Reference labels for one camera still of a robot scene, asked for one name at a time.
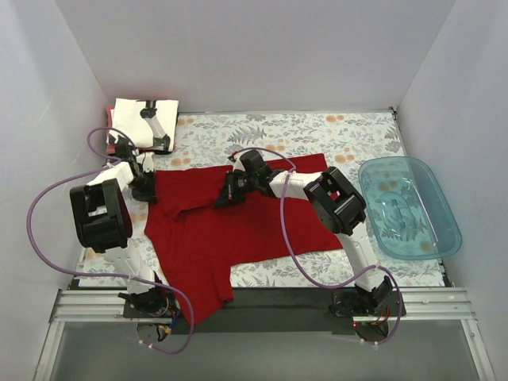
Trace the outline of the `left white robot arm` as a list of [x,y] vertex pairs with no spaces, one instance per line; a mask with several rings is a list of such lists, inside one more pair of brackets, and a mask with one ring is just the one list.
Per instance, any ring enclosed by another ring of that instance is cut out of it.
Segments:
[[156,273],[142,260],[133,243],[133,223],[123,192],[138,202],[157,203],[152,154],[139,154],[127,140],[115,144],[121,159],[86,185],[70,190],[71,208],[80,244],[101,254],[117,273],[127,275],[127,291],[118,297],[135,310],[157,318],[169,310],[169,299],[155,283]]

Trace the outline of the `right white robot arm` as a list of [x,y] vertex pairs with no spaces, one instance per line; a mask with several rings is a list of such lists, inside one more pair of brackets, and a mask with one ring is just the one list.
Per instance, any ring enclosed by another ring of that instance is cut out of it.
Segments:
[[245,201],[251,192],[277,198],[306,200],[319,221],[341,243],[353,270],[351,295],[342,296],[330,306],[338,317],[360,314],[384,318],[402,316],[402,295],[394,276],[379,264],[366,227],[366,202],[361,193],[335,167],[322,172],[300,173],[273,169],[260,150],[243,148],[229,160],[233,168],[225,174],[224,185],[215,207],[233,206]]

